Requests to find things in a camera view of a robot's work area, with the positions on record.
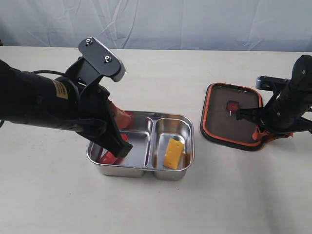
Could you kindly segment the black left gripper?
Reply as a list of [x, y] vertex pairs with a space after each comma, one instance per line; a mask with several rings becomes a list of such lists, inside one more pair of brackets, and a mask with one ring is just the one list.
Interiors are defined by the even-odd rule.
[[127, 128], [132, 121], [130, 115], [109, 100], [109, 91], [100, 85], [103, 77], [80, 57], [57, 79], [66, 85], [72, 102], [69, 111], [77, 126], [75, 132], [99, 146], [103, 137], [118, 137], [119, 129]]

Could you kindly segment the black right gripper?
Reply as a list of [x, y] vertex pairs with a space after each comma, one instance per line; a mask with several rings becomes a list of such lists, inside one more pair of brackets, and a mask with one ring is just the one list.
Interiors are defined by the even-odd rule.
[[293, 118], [283, 116], [281, 112], [268, 111], [266, 108], [239, 109], [236, 119], [245, 119], [256, 125], [252, 134], [258, 146], [280, 138], [293, 137], [293, 133], [312, 132], [312, 121], [306, 118]]

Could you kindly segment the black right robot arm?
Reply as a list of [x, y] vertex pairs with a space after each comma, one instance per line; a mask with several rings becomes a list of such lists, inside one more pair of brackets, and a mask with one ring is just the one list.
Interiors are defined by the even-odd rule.
[[297, 132], [311, 132], [312, 121], [303, 117], [312, 111], [312, 57], [300, 56], [293, 65], [292, 77], [258, 77], [257, 88], [272, 91], [264, 107], [239, 109], [236, 119], [256, 125], [252, 138], [268, 143], [292, 137]]

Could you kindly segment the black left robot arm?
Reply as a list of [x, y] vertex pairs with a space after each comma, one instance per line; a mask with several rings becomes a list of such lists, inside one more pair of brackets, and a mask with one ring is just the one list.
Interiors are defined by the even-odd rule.
[[102, 74], [83, 65], [79, 58], [74, 72], [50, 79], [20, 71], [0, 62], [0, 119], [80, 136], [124, 158], [132, 144], [121, 137], [109, 100], [109, 91], [99, 84]]

